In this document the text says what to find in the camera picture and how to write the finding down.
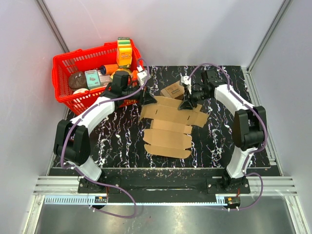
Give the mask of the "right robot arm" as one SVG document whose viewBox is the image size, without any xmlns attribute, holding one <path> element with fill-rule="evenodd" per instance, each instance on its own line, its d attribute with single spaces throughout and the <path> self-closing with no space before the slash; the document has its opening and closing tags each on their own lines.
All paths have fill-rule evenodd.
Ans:
<svg viewBox="0 0 312 234">
<path fill-rule="evenodd" d="M 201 73 L 203 84 L 194 89 L 189 76 L 180 78 L 184 88 L 183 101 L 179 110 L 193 110 L 202 100 L 214 98 L 233 115 L 232 139 L 234 151 L 218 188 L 233 193 L 246 182 L 246 170 L 252 154 L 264 146 L 267 139 L 266 110 L 245 101 L 233 87 L 218 77 L 214 69 Z"/>
</svg>

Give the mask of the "brown cardboard box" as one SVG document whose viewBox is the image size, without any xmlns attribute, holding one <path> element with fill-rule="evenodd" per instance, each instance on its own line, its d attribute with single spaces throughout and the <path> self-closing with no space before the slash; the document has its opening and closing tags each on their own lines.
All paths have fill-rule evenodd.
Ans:
<svg viewBox="0 0 312 234">
<path fill-rule="evenodd" d="M 157 103 L 144 105 L 140 119 L 151 119 L 151 126 L 144 130 L 144 148 L 156 156 L 186 159 L 191 154 L 193 126 L 203 127 L 208 114 L 201 112 L 201 105 L 193 110 L 179 110 L 181 100 L 155 96 Z"/>
</svg>

